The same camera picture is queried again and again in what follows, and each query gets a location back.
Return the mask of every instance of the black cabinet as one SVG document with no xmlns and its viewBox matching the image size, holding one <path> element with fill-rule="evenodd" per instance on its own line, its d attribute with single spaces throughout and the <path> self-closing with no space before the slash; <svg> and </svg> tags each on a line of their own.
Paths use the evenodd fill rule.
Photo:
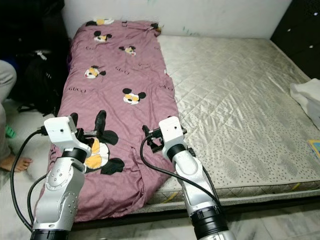
<svg viewBox="0 0 320 240">
<path fill-rule="evenodd" d="M 293 0 L 271 40 L 310 78 L 320 79 L 320 0 Z"/>
</svg>

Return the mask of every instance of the floor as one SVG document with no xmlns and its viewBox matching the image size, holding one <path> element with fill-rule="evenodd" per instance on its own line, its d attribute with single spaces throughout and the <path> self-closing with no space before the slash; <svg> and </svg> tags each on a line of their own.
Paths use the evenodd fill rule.
<svg viewBox="0 0 320 240">
<path fill-rule="evenodd" d="M 320 240 L 320 203 L 229 216 L 237 240 Z M 188 218 L 72 232 L 70 240 L 195 240 Z"/>
</svg>

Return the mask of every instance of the black bag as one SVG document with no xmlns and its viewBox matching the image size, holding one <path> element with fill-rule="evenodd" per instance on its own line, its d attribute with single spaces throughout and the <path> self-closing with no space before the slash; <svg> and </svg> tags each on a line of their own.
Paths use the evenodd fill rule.
<svg viewBox="0 0 320 240">
<path fill-rule="evenodd" d="M 54 114 L 57 116 L 67 77 L 66 62 L 59 58 L 51 56 L 47 60 L 43 60 L 41 57 L 37 57 L 32 60 L 25 70 L 23 84 L 27 90 L 29 102 L 22 105 L 18 111 L 37 109 L 44 115 Z"/>
</svg>

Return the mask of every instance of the green object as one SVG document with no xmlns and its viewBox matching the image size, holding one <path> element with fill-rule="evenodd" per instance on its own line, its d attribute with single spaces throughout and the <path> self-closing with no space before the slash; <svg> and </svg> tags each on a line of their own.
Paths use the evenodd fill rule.
<svg viewBox="0 0 320 240">
<path fill-rule="evenodd" d="M 16 132 L 8 125 L 5 125 L 5 135 L 13 139 L 16 136 Z"/>
</svg>

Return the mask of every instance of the mattress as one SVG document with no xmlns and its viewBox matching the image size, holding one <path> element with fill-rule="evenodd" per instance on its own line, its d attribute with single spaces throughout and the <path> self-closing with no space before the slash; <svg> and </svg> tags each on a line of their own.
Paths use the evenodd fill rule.
<svg viewBox="0 0 320 240">
<path fill-rule="evenodd" d="M 290 97 L 310 80 L 266 39 L 159 36 L 186 141 L 222 204 L 320 195 L 320 131 Z M 184 208 L 174 178 L 136 211 Z"/>
</svg>

